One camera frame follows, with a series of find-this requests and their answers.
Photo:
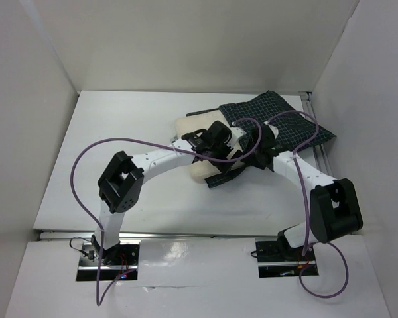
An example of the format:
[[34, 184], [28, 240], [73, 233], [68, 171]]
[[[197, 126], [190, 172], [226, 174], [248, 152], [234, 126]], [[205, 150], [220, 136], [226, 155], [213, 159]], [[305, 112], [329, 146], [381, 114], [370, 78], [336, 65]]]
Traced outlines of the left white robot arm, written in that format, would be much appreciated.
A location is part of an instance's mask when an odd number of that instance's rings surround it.
[[102, 264], [111, 264], [118, 258], [123, 218], [138, 202], [143, 184], [167, 171], [199, 161], [196, 154], [227, 160], [245, 136], [240, 127], [214, 121], [208, 129], [182, 135], [168, 150], [160, 148], [134, 156], [124, 151], [116, 153], [98, 181], [101, 226], [92, 236], [95, 258]]

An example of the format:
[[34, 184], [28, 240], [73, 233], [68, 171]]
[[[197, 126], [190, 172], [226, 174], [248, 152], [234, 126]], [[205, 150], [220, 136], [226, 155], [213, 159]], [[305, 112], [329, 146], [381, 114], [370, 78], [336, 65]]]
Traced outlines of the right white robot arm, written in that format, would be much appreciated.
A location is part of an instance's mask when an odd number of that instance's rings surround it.
[[336, 179], [308, 164], [276, 141], [275, 128], [252, 129], [246, 150], [259, 146], [243, 162], [268, 169], [289, 180], [306, 199], [306, 221], [279, 231], [275, 252], [284, 260], [308, 250], [312, 244], [329, 243], [363, 227], [356, 190], [348, 178]]

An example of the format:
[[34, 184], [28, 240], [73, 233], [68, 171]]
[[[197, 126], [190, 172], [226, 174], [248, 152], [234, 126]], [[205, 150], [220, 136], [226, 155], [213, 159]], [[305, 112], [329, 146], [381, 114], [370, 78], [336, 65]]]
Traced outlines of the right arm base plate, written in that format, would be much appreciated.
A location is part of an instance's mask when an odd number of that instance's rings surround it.
[[299, 276], [318, 276], [318, 266], [313, 248], [305, 256], [302, 248], [282, 252], [275, 240], [255, 241], [255, 250], [250, 256], [257, 261], [260, 278], [287, 278]]

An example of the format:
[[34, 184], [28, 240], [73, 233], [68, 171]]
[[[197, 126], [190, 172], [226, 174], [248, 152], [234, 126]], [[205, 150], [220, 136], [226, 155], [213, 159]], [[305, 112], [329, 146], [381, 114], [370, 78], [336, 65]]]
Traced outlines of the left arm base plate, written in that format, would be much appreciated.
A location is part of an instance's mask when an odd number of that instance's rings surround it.
[[[79, 253], [76, 273], [77, 282], [96, 281], [99, 264], [99, 254], [95, 248], [85, 240], [80, 247], [71, 246]], [[140, 242], [123, 242], [117, 254], [111, 260], [102, 260], [100, 281], [112, 281], [117, 276], [121, 281], [134, 281], [138, 278]]]

